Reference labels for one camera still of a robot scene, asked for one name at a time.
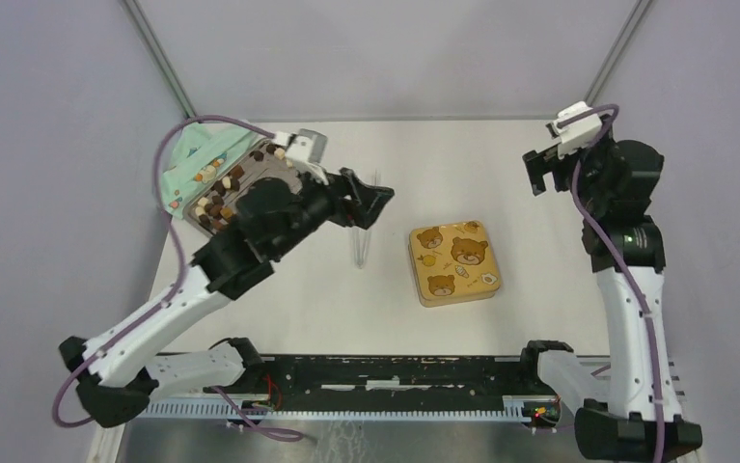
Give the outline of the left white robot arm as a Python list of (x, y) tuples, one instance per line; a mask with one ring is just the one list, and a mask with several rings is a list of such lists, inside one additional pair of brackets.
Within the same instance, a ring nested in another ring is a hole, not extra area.
[(367, 230), (394, 197), (350, 169), (300, 176), (292, 191), (274, 177), (256, 180), (236, 201), (231, 222), (179, 259), (177, 279), (102, 335), (69, 337), (59, 347), (88, 422), (104, 428), (131, 421), (158, 400), (199, 389), (255, 391), (262, 359), (245, 338), (207, 350), (167, 355), (187, 329), (269, 278), (286, 254), (325, 223)]

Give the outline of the silver box lid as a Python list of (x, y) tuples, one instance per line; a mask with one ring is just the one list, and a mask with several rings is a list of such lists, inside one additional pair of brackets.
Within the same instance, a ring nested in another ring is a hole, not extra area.
[(469, 220), (412, 230), (408, 237), (417, 295), (422, 306), (489, 299), (502, 277), (482, 222)]

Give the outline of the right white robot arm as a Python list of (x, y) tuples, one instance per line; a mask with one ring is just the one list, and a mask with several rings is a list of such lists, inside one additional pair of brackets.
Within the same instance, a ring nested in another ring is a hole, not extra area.
[(600, 378), (564, 342), (533, 340), (517, 369), (531, 394), (549, 387), (574, 418), (589, 460), (673, 462), (699, 449), (701, 428), (683, 412), (671, 377), (663, 322), (666, 256), (648, 213), (663, 156), (633, 140), (605, 138), (590, 149), (523, 156), (535, 194), (551, 175), (583, 218), (582, 244), (605, 307), (610, 365)]

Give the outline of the steel serving tongs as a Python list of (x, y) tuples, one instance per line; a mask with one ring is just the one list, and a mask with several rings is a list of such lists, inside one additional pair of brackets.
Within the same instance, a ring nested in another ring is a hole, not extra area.
[(359, 270), (363, 269), (368, 260), (372, 230), (352, 228), (350, 230), (350, 245), (352, 261)]

